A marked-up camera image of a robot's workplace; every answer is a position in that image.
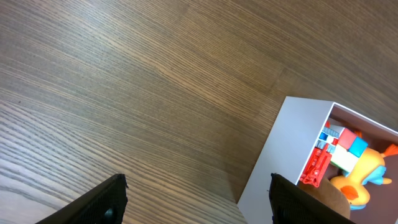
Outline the white box with pink interior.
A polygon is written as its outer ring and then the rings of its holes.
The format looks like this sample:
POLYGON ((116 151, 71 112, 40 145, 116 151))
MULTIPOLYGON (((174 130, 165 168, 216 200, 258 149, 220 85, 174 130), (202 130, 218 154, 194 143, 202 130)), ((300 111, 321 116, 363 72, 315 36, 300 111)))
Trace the white box with pink interior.
POLYGON ((280 174, 297 184, 329 117, 397 142, 397 131, 337 102, 286 97, 238 201, 248 223, 272 223, 268 193, 271 175, 280 174))

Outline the colourful puzzle cube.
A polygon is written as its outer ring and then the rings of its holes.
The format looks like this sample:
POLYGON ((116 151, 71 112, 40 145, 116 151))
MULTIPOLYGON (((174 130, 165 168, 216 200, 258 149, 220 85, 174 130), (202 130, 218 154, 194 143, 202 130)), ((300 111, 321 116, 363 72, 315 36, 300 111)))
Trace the colourful puzzle cube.
POLYGON ((348 128, 331 125, 330 129, 339 134, 331 163, 345 172, 351 172, 362 156, 368 143, 348 128))

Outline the red toy robot car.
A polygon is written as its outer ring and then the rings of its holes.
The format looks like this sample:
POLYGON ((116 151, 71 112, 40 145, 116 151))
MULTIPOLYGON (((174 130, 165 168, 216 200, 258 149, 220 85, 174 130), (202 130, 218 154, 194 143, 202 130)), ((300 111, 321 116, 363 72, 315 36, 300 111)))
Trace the red toy robot car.
POLYGON ((330 122, 327 121, 316 141, 315 147, 299 181, 316 188, 319 187, 330 164, 331 157, 336 149, 339 137, 340 135, 330 128, 330 122))

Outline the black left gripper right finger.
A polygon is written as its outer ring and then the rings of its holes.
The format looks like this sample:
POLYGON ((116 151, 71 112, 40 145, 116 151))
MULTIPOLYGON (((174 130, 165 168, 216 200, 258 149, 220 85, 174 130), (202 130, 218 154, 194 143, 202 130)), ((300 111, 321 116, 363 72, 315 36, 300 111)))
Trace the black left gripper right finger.
POLYGON ((280 174, 271 174, 269 200, 273 224, 354 224, 280 174))

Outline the blue and orange toy figure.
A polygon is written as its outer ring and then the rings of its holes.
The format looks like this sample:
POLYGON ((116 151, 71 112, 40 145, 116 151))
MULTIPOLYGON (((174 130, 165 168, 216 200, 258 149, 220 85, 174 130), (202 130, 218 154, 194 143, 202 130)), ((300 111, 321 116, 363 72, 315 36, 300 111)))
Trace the blue and orange toy figure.
POLYGON ((387 170, 384 158, 394 155, 397 155, 395 144, 382 153, 367 147, 351 172, 344 171, 343 175, 330 180, 346 197, 351 210, 363 209, 370 201, 370 194, 364 187, 368 182, 376 185, 392 183, 392 179, 384 177, 387 170))

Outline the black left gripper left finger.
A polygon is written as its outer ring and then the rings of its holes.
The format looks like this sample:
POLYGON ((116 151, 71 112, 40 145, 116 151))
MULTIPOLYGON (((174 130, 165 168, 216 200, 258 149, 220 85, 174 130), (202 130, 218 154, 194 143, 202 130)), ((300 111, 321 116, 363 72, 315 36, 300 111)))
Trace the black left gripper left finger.
POLYGON ((128 203, 124 174, 114 174, 37 224, 122 224, 128 203))

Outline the brown plush toy with carrot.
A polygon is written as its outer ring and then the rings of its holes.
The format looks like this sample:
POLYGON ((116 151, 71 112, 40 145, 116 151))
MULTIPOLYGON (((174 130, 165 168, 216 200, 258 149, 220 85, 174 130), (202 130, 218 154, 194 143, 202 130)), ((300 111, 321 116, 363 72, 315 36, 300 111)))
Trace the brown plush toy with carrot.
POLYGON ((297 186, 327 207, 350 219, 350 205, 346 197, 327 178, 322 178, 319 187, 299 182, 297 186))

